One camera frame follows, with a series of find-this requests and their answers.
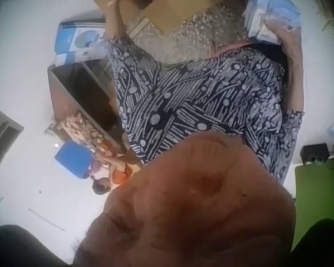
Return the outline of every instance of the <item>plastic bag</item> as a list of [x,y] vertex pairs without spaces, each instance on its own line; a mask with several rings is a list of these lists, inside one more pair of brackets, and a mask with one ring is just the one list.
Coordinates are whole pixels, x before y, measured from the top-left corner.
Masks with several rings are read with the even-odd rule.
[[289,31],[301,25],[301,13],[291,0],[249,0],[244,16],[249,37],[276,44],[281,42],[266,27],[265,20],[276,19]]

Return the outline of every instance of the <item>sleeve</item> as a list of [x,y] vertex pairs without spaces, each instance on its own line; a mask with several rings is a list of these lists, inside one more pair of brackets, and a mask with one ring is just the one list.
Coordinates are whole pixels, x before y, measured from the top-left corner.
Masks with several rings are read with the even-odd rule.
[[283,114],[282,126],[276,139],[271,172],[279,182],[286,177],[296,146],[298,132],[301,128],[304,113],[287,111]]
[[114,73],[117,105],[124,117],[156,87],[161,64],[127,35],[106,39],[105,48]]

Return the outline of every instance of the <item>woman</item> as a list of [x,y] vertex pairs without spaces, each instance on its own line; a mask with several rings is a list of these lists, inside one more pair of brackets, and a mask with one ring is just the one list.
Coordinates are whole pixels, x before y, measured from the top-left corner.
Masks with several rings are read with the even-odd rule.
[[[285,61],[286,69],[251,47],[209,60],[167,65],[125,35],[117,4],[107,16],[106,48],[122,125],[143,163],[192,133],[219,131],[242,136],[264,167],[283,182],[303,115],[300,29],[277,28],[289,66],[279,46],[254,45]],[[287,89],[282,82],[285,73]],[[282,110],[285,90],[287,110]]]
[[211,267],[285,261],[295,210],[280,182],[303,115],[301,29],[288,32],[275,22],[269,28],[283,42],[287,69],[282,60],[274,61],[276,46],[165,65],[134,45],[125,35],[119,1],[110,4],[106,48],[117,104],[144,167],[109,195],[76,264]]

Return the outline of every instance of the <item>wooden cabinet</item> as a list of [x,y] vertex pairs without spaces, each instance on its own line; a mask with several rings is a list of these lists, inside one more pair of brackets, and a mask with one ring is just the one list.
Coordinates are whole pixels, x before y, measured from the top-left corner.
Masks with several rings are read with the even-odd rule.
[[122,152],[124,130],[113,107],[115,92],[109,64],[104,61],[74,63],[48,69],[53,110],[57,121],[81,111]]

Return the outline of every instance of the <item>blue object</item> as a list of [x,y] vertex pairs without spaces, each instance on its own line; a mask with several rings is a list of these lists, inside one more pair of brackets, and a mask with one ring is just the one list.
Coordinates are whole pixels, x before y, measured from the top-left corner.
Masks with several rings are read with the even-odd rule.
[[104,47],[104,24],[59,25],[56,42],[56,54],[76,52],[89,47]]
[[55,156],[55,159],[79,179],[89,170],[93,162],[92,152],[73,141],[67,141]]

